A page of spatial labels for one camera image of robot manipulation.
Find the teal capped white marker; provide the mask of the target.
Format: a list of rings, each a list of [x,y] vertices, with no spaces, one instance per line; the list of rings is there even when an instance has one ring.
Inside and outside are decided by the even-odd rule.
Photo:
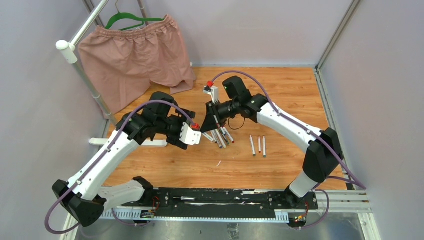
[[[262,137],[262,156],[264,158],[267,157],[267,143],[266,143],[266,136],[265,135]]]

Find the red capped white marker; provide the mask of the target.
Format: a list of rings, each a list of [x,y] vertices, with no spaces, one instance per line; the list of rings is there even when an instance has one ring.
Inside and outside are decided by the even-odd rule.
[[[258,153],[261,153],[262,152],[262,142],[261,142],[260,136],[258,136],[257,142],[258,142]]]

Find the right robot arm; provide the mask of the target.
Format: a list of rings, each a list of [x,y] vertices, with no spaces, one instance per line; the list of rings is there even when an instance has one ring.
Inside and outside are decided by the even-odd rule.
[[[277,107],[268,95],[252,95],[238,76],[226,79],[223,87],[229,97],[226,102],[220,102],[215,95],[217,88],[213,82],[209,81],[203,88],[211,100],[205,104],[206,116],[201,132],[222,128],[227,120],[240,115],[294,143],[305,157],[300,174],[285,189],[285,201],[290,208],[298,209],[305,203],[305,195],[323,183],[341,164],[342,150],[337,132],[330,127],[321,130],[300,121]]]

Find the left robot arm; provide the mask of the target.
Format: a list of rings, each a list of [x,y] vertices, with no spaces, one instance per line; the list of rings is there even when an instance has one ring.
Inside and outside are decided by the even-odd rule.
[[[77,226],[94,224],[108,210],[129,202],[149,206],[153,201],[153,186],[141,176],[113,187],[104,182],[119,164],[147,140],[156,135],[166,136],[166,142],[182,150],[198,145],[202,134],[195,123],[196,113],[178,106],[167,93],[155,92],[150,100],[127,113],[116,125],[109,139],[94,157],[68,180],[58,179],[52,186],[57,201],[44,220],[49,225],[53,210],[61,205],[76,221]]]

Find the green capped white marker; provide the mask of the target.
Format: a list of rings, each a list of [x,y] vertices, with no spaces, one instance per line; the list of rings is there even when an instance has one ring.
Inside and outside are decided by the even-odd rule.
[[[253,141],[253,137],[251,135],[249,136],[249,142],[250,142],[252,156],[255,157],[257,154],[256,154],[256,149],[255,149],[255,144],[254,144],[254,141]]]

